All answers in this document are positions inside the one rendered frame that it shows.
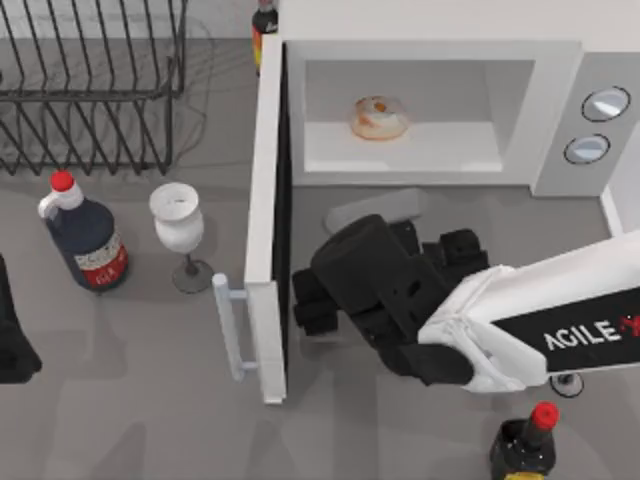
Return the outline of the white microwave door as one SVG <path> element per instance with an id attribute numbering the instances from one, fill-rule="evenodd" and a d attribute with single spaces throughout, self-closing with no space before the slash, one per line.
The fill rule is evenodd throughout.
<path id="1" fill-rule="evenodd" d="M 287 397 L 288 261 L 291 158 L 286 46 L 278 34 L 262 43 L 244 286 L 262 400 Z"/>

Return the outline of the grey round microwave knob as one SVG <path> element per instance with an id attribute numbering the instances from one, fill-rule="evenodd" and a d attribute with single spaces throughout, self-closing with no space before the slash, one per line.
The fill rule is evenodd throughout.
<path id="1" fill-rule="evenodd" d="M 564 158 L 573 165 L 588 165 L 603 159 L 610 149 L 610 141 L 601 134 L 574 138 L 564 149 Z"/>
<path id="2" fill-rule="evenodd" d="M 631 95 L 612 86 L 588 95 L 582 103 L 582 116 L 593 123 L 602 123 L 621 116 L 631 104 Z"/>

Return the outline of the white goblet with grey foot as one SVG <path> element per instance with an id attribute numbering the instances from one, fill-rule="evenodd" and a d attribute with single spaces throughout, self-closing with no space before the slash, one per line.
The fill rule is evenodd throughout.
<path id="1" fill-rule="evenodd" d="M 164 183 L 151 193 L 149 208 L 160 242 L 183 257 L 172 276 L 174 286 L 184 294 L 207 290 L 213 269 L 207 262 L 192 257 L 205 231 L 196 189 L 181 182 Z"/>

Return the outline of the grey round foot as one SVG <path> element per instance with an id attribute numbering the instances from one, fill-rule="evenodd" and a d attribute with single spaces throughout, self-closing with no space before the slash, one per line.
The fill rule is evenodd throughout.
<path id="1" fill-rule="evenodd" d="M 551 376 L 549 384 L 563 398 L 575 398 L 584 390 L 584 380 L 578 373 Z"/>

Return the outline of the pale microwave oven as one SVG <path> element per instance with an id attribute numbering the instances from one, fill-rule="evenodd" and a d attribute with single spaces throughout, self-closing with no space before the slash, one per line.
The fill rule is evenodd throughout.
<path id="1" fill-rule="evenodd" d="M 597 197 L 612 234 L 640 227 L 640 0 L 280 0 L 294 181 L 302 186 L 524 186 Z M 593 123 L 582 103 L 624 88 Z M 399 138 L 350 128 L 366 96 L 398 100 Z M 606 156 L 564 158 L 601 134 Z"/>

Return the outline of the black bottle with red cap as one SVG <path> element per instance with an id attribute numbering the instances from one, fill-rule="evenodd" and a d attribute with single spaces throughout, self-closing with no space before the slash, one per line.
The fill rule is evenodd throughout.
<path id="1" fill-rule="evenodd" d="M 491 480 L 546 480 L 556 464 L 555 403 L 538 402 L 527 418 L 504 421 L 490 452 Z"/>

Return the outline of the dark jug with red cap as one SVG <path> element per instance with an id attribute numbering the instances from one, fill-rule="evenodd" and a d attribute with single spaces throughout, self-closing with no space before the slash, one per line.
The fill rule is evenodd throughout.
<path id="1" fill-rule="evenodd" d="M 94 293 L 118 286 L 126 277 L 129 255 L 111 210 L 87 198 L 66 170 L 51 174 L 49 184 L 38 215 L 74 281 Z"/>

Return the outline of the dark bottle with orange label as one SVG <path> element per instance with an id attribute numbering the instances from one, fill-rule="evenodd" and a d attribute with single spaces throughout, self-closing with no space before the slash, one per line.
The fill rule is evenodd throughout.
<path id="1" fill-rule="evenodd" d="M 279 13 L 276 0 L 257 0 L 257 10 L 252 16 L 252 51 L 256 74 L 260 75 L 263 37 L 278 31 Z"/>

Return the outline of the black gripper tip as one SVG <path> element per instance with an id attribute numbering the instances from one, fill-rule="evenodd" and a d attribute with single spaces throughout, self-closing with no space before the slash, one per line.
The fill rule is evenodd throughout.
<path id="1" fill-rule="evenodd" d="M 0 385 L 28 383 L 42 366 L 19 322 L 6 263 L 0 254 Z"/>

